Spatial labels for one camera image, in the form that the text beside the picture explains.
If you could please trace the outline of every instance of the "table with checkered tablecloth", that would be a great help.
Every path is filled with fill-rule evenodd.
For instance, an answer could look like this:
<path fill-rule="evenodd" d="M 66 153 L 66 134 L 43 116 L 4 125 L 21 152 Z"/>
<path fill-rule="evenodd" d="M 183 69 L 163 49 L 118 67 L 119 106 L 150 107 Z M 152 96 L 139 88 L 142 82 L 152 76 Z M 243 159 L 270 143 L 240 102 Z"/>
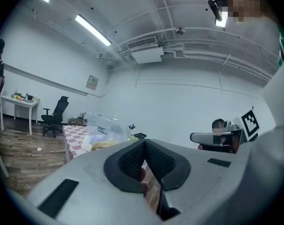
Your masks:
<path fill-rule="evenodd" d="M 84 154 L 87 151 L 81 149 L 81 144 L 84 137 L 87 135 L 87 127 L 82 126 L 63 126 L 65 136 L 65 152 L 67 162 L 70 159 Z"/>

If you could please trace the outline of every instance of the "wall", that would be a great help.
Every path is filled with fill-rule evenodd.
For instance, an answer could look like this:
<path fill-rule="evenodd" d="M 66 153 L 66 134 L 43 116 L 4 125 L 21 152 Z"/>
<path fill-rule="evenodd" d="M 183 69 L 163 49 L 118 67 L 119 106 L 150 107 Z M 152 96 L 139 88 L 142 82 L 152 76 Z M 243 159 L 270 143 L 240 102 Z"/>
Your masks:
<path fill-rule="evenodd" d="M 213 120 L 231 120 L 252 106 L 260 133 L 272 129 L 273 117 L 260 95 L 264 85 L 264 81 L 226 65 L 164 59 L 162 63 L 113 69 L 100 108 L 134 123 L 133 132 L 196 148 L 189 140 L 192 132 L 211 132 Z"/>
<path fill-rule="evenodd" d="M 45 114 L 43 108 L 53 111 L 61 96 L 69 97 L 63 122 L 97 109 L 107 82 L 107 68 L 84 48 L 20 12 L 7 20 L 0 38 L 6 42 L 2 60 L 8 64 L 2 95 L 11 95 L 17 89 L 24 95 L 40 97 L 39 120 Z M 89 75 L 99 79 L 96 91 L 86 88 Z M 13 105 L 5 103 L 4 113 L 13 115 Z M 28 111 L 19 107 L 17 116 L 28 118 Z"/>

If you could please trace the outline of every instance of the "plastic storage bin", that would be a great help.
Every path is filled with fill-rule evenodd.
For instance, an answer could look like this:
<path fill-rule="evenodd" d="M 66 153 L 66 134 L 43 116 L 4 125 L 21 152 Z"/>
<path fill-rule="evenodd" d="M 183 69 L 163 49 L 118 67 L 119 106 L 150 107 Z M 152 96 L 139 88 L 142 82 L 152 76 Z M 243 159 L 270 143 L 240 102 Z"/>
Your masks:
<path fill-rule="evenodd" d="M 117 119 L 117 116 L 88 112 L 86 119 L 87 133 L 94 141 L 113 140 L 122 143 L 127 141 L 131 135 L 129 127 Z"/>

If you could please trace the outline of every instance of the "chair base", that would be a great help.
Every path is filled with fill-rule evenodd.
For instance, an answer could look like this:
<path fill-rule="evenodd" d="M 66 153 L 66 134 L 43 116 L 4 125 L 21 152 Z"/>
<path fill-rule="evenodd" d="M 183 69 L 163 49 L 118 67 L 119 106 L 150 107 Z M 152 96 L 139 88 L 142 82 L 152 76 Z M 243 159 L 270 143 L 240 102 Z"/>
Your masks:
<path fill-rule="evenodd" d="M 48 131 L 52 131 L 54 138 L 56 138 L 55 131 L 60 131 L 61 133 L 63 133 L 63 130 L 62 129 L 58 129 L 57 125 L 55 125 L 55 124 L 50 124 L 50 126 L 43 127 L 42 135 L 45 136 L 45 133 L 48 132 Z"/>

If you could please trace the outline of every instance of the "ceiling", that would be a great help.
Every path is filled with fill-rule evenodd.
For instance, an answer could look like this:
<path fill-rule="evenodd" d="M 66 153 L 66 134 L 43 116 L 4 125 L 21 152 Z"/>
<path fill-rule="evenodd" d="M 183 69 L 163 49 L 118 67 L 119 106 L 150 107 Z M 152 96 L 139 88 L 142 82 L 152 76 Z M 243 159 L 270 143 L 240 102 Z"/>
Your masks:
<path fill-rule="evenodd" d="M 158 37 L 160 46 L 172 50 L 165 57 L 208 59 L 243 68 L 269 80 L 277 71 L 279 33 L 269 19 L 237 24 L 228 19 L 225 28 L 215 25 L 208 0 L 21 0 L 20 7 L 113 68 L 134 61 L 127 43 Z M 81 14 L 112 44 L 106 47 L 75 21 Z M 174 29 L 184 27 L 183 35 Z M 184 51 L 194 51 L 185 56 Z"/>

